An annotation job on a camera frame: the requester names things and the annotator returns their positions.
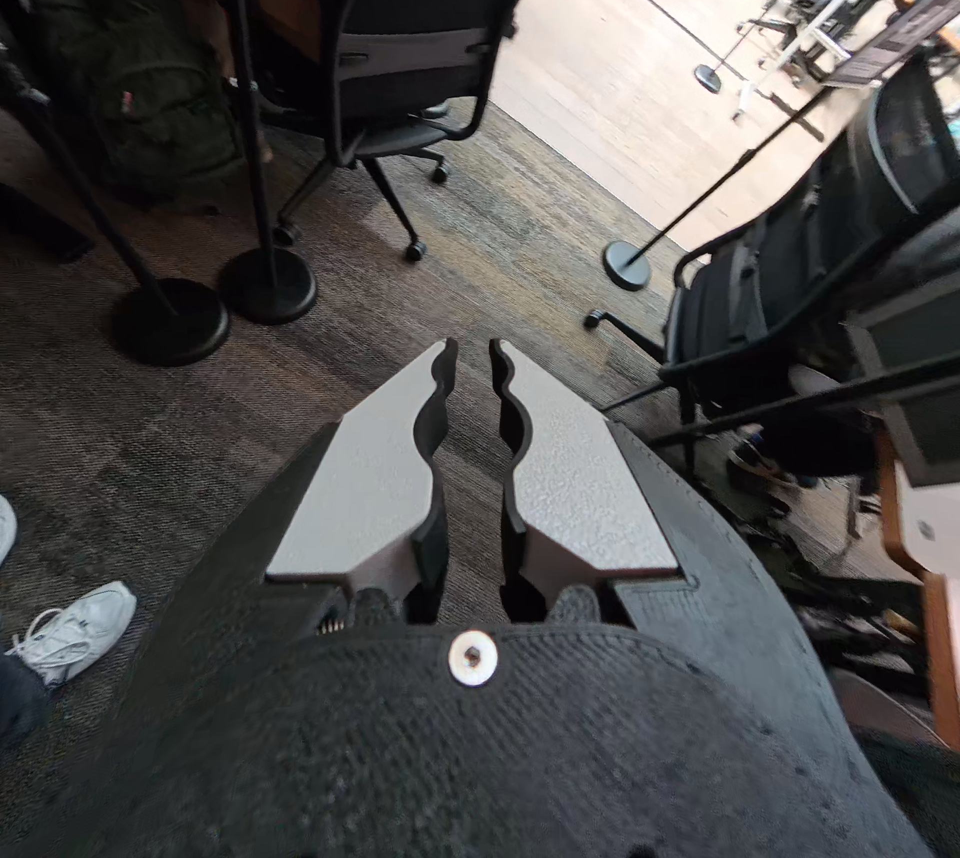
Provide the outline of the dark striped shoe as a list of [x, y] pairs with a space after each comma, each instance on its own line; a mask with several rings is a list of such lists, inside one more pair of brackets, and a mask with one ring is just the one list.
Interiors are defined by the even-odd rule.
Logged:
[[751, 477], [787, 488], [797, 486], [796, 477], [766, 453], [762, 438], [756, 434], [741, 438], [729, 451], [726, 457], [726, 473], [731, 479], [744, 480]]

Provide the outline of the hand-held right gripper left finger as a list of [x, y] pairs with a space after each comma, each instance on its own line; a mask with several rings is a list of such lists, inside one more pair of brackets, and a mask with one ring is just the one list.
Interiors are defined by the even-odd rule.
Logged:
[[449, 432], [458, 352], [454, 338], [435, 341], [333, 425], [266, 580], [441, 603], [450, 540], [434, 455]]

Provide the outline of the black mesh office chair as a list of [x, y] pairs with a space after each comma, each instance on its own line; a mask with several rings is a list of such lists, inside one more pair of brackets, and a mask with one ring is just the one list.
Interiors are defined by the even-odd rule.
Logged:
[[958, 142], [931, 65], [912, 54], [774, 204], [676, 264], [662, 341], [583, 320], [656, 362], [682, 426], [751, 413], [747, 437], [801, 488], [871, 475], [883, 410], [790, 399], [950, 362], [907, 462], [943, 460], [923, 448], [958, 430]]

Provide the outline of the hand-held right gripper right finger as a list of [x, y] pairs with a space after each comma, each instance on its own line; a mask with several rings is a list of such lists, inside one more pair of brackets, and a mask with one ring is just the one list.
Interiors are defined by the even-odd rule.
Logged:
[[500, 402], [503, 605], [573, 586], [674, 581], [681, 565], [602, 413], [510, 341], [489, 342]]

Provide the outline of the wooden desk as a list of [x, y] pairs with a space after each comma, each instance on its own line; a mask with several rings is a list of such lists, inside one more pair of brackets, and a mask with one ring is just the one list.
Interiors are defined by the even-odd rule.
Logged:
[[915, 487], [890, 434], [875, 438], [884, 552], [921, 585], [934, 729], [959, 750], [959, 485]]

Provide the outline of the dark green backpack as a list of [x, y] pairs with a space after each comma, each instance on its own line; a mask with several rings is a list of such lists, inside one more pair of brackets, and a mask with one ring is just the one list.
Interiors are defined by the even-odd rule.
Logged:
[[244, 163], [213, 53], [180, 0], [29, 0], [28, 14], [102, 184], [163, 201]]

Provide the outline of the black pole stand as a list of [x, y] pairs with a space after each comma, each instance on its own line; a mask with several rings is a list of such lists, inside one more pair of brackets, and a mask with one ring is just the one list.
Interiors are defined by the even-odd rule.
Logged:
[[722, 81], [719, 75], [719, 72], [722, 68], [726, 68], [728, 71], [735, 74], [741, 83], [747, 82], [747, 78], [738, 72], [738, 70], [732, 64], [731, 58], [740, 45], [746, 41], [748, 36], [750, 36], [752, 29], [757, 27], [758, 24], [765, 18], [766, 14], [767, 10], [763, 10], [755, 19], [748, 19], [737, 24], [735, 27], [735, 32], [737, 35], [735, 41], [722, 56], [716, 59], [713, 66], [700, 64], [695, 67], [693, 70], [694, 78], [697, 83], [700, 84], [707, 92], [712, 95], [717, 95], [722, 90]]
[[753, 147], [746, 149], [734, 164], [690, 202], [666, 226], [658, 230], [654, 237], [643, 245], [632, 245], [627, 240], [613, 240], [606, 246], [602, 255], [602, 265], [607, 278], [619, 289], [638, 292], [645, 289], [651, 280], [652, 270], [647, 258], [650, 252], [662, 240], [705, 204], [716, 192], [747, 168], [763, 151], [777, 141], [782, 134], [795, 125], [808, 123], [814, 109], [819, 108], [827, 96], [835, 90], [834, 86], [822, 84], [819, 90], [798, 109], [791, 112], [772, 132]]
[[30, 134], [77, 198], [92, 224], [137, 283], [114, 304], [110, 329], [126, 357], [159, 368], [210, 357], [230, 334], [231, 317], [210, 287], [183, 277], [158, 278], [97, 200], [90, 182], [56, 130], [49, 99], [30, 84], [2, 42], [2, 108]]
[[281, 325], [306, 315], [318, 298], [315, 276], [297, 253], [275, 246], [258, 142], [258, 105], [245, 0], [223, 0], [236, 79], [236, 107], [258, 246], [229, 260], [219, 285], [228, 305], [254, 324]]

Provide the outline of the person's dark trouser leg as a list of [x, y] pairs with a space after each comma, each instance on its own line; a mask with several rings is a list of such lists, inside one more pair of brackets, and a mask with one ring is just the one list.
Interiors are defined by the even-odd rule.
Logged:
[[1, 756], [12, 754], [51, 716], [51, 689], [44, 672], [19, 654], [1, 656]]

